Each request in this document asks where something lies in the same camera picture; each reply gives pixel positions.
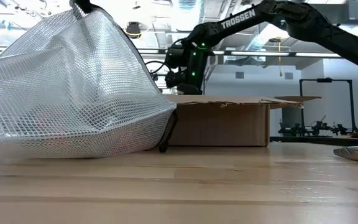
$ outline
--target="white mesh bag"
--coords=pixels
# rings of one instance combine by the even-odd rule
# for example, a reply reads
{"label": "white mesh bag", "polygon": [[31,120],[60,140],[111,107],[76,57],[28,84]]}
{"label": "white mesh bag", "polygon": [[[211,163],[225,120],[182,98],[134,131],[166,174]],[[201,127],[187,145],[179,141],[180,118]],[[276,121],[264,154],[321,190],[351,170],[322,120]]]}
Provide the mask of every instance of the white mesh bag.
{"label": "white mesh bag", "polygon": [[0,55],[0,157],[150,149],[175,108],[102,9],[44,19]]}

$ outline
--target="wooden table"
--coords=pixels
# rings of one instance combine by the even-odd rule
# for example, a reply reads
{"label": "wooden table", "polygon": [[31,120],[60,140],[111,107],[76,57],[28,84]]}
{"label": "wooden table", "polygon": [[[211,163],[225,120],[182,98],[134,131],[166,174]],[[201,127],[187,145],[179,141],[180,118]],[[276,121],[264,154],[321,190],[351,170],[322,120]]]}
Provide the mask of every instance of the wooden table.
{"label": "wooden table", "polygon": [[0,161],[0,224],[358,224],[358,162],[334,148],[272,143]]}

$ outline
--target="black robotic arm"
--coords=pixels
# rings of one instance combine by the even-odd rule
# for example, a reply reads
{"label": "black robotic arm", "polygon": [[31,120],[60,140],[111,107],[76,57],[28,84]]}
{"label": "black robotic arm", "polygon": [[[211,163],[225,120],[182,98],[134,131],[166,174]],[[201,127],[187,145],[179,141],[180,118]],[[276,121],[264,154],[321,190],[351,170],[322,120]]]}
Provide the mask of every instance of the black robotic arm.
{"label": "black robotic arm", "polygon": [[171,68],[165,78],[167,87],[178,87],[188,95],[201,94],[207,59],[213,56],[212,47],[223,38],[269,22],[286,30],[290,37],[317,43],[358,65],[358,37],[332,25],[321,13],[307,3],[263,0],[245,11],[219,22],[197,25],[190,35],[174,43],[167,52],[165,63]]}

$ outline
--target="metal frame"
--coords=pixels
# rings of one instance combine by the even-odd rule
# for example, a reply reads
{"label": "metal frame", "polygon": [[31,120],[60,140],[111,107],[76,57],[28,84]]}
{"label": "metal frame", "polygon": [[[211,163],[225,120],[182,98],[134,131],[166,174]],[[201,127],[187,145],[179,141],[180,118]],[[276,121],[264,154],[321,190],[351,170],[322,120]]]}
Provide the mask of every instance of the metal frame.
{"label": "metal frame", "polygon": [[330,146],[358,146],[357,138],[324,138],[324,137],[270,137],[270,142],[300,142],[326,144]]}
{"label": "metal frame", "polygon": [[[299,79],[299,91],[300,96],[303,96],[303,86],[302,83],[308,82],[317,82],[317,83],[332,83],[332,82],[347,82],[349,84],[349,92],[350,92],[350,99],[351,99],[351,119],[352,119],[352,129],[357,130],[356,121],[354,118],[354,101],[353,101],[353,81],[352,80],[345,80],[345,79],[332,79],[332,78],[316,78],[316,79]],[[305,115],[304,109],[301,109],[301,126],[305,127]]]}

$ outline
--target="cardboard box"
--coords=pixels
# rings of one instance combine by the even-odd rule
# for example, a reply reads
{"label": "cardboard box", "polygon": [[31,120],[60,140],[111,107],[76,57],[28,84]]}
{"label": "cardboard box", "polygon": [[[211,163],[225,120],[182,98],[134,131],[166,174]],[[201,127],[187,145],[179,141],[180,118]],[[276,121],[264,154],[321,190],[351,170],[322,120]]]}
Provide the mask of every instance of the cardboard box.
{"label": "cardboard box", "polygon": [[269,111],[302,103],[266,97],[167,95],[178,104],[170,146],[267,146]]}
{"label": "cardboard box", "polygon": [[275,96],[274,98],[279,100],[288,100],[288,101],[294,101],[294,102],[305,102],[315,99],[321,99],[320,96]]}

